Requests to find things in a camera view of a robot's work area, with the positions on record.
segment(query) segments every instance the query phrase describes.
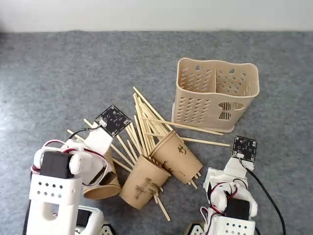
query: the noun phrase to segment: gray felt surface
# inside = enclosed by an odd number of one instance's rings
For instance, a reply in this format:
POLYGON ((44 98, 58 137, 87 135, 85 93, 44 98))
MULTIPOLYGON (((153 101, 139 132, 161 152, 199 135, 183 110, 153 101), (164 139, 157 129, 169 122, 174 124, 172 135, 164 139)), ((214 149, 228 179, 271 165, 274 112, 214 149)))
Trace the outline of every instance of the gray felt surface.
MULTIPOLYGON (((29 167, 46 140, 66 139, 67 128, 83 127, 83 118, 94 118, 111 103, 132 117, 132 86, 170 119, 181 57, 256 64, 260 94, 232 133, 178 132, 228 143, 235 134, 256 138, 254 172, 277 202, 288 234, 311 234, 313 33, 228 31, 0 34, 0 234, 22 233, 29 167)), ((119 235, 183 234, 190 222, 201 220, 208 166, 223 168, 231 153, 226 147, 188 146, 204 164, 196 182, 200 189, 168 180, 161 199, 171 222, 153 200, 140 211, 118 196, 81 204, 99 207, 119 235)), ((118 172, 123 183, 127 173, 119 167, 118 172)), ((263 235, 281 234, 274 208, 256 181, 249 182, 259 205, 257 227, 263 235)))

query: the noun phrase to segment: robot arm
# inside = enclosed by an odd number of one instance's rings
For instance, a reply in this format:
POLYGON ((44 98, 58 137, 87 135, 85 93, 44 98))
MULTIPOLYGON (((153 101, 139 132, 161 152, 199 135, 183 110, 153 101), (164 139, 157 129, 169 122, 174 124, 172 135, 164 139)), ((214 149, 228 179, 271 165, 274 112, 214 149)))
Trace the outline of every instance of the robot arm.
POLYGON ((79 206, 82 185, 105 185, 115 174, 104 158, 113 138, 129 123, 115 106, 95 119, 86 141, 48 141, 34 156, 27 235, 99 235, 110 233, 100 210, 79 206), (53 142, 60 148, 49 147, 53 142), (57 214, 52 206, 58 205, 57 214))
POLYGON ((188 235, 254 235, 258 206, 250 192, 245 166, 253 170, 256 141, 235 137, 233 153, 224 170, 209 168, 203 187, 209 208, 201 208, 205 224, 188 235))

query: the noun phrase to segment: circuit board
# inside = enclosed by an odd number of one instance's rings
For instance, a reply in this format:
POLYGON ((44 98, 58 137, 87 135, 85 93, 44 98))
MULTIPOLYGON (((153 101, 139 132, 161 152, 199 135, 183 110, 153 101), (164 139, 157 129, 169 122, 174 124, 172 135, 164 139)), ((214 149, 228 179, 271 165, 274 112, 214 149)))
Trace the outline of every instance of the circuit board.
POLYGON ((254 162, 257 141, 246 137, 235 136, 232 157, 254 162))
POLYGON ((94 120, 113 138, 132 121, 116 106, 111 105, 94 120))

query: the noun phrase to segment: perforated plastic container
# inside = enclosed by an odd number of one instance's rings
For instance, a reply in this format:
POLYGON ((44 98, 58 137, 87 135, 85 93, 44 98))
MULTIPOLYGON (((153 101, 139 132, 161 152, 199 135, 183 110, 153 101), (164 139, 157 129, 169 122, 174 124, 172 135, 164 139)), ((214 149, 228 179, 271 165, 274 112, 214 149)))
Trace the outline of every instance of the perforated plastic container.
POLYGON ((221 132, 235 123, 259 94, 253 64, 182 58, 178 62, 172 121, 221 132))

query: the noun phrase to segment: paper cup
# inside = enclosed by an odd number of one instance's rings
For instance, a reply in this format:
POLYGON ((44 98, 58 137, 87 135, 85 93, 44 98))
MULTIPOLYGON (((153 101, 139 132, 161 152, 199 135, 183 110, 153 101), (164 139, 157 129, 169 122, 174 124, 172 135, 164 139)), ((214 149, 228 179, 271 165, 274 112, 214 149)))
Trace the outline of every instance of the paper cup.
POLYGON ((157 143, 151 157, 184 184, 203 167, 175 131, 171 131, 157 143))
POLYGON ((162 167, 140 156, 119 195, 132 207, 141 209, 170 176, 162 167))
POLYGON ((83 195, 85 198, 92 200, 101 200, 115 196, 121 191, 121 186, 117 179, 117 174, 112 157, 109 153, 106 153, 105 158, 107 162, 112 166, 113 172, 115 173, 116 177, 112 179, 112 181, 107 185, 97 185, 92 188, 83 188, 83 195))

